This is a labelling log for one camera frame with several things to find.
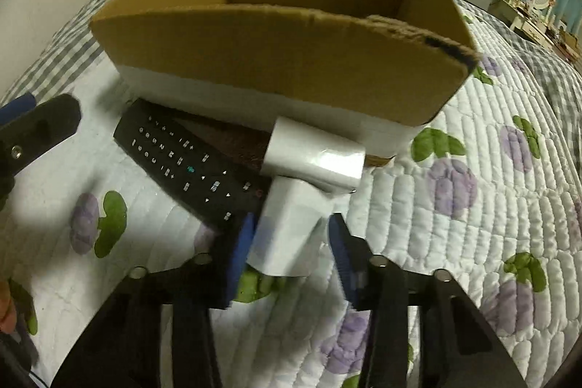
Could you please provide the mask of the black tv remote control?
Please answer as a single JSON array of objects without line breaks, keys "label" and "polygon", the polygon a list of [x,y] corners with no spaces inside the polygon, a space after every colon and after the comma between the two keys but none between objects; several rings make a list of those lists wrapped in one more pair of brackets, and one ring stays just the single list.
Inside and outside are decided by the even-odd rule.
[{"label": "black tv remote control", "polygon": [[168,107],[136,99],[113,137],[164,192],[205,224],[227,231],[246,217],[259,221],[270,179],[196,136]]}]

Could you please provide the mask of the white handheld device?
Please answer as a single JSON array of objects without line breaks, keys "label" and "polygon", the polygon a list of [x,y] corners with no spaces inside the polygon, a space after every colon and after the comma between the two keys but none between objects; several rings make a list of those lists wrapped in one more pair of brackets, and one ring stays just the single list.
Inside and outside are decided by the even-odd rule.
[{"label": "white handheld device", "polygon": [[317,267],[334,198],[360,184],[365,148],[279,117],[262,162],[272,179],[248,264],[269,277],[305,277]]}]

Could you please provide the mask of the grey checkered bed cover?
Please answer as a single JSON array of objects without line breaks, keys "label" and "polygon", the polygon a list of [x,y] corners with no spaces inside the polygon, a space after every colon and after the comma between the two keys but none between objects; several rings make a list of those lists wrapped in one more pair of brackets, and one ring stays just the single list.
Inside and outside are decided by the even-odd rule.
[{"label": "grey checkered bed cover", "polygon": [[104,59],[90,29],[91,18],[108,0],[90,0],[57,31],[27,71],[1,94],[5,105],[29,92],[37,103],[66,92],[86,71]]}]

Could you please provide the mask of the brown cardboard box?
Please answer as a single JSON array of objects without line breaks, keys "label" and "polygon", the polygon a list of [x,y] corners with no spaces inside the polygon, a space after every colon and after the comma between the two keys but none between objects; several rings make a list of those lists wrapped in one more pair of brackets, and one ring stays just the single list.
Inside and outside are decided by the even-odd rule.
[{"label": "brown cardboard box", "polygon": [[255,130],[288,117],[382,159],[479,60],[453,0],[108,0],[90,28],[143,99]]}]

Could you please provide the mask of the white dressing table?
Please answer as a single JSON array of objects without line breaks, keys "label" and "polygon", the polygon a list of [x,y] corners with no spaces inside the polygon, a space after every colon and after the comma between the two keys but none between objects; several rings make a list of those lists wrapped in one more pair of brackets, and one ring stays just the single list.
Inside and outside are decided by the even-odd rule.
[{"label": "white dressing table", "polygon": [[547,51],[556,53],[568,63],[574,64],[581,58],[576,49],[571,48],[567,43],[561,42],[557,35],[554,37],[549,36],[546,33],[547,27],[542,21],[532,18],[519,7],[505,0],[499,0],[498,6],[502,17],[507,19],[511,32],[515,32],[517,35],[522,36],[523,39],[542,46]]}]

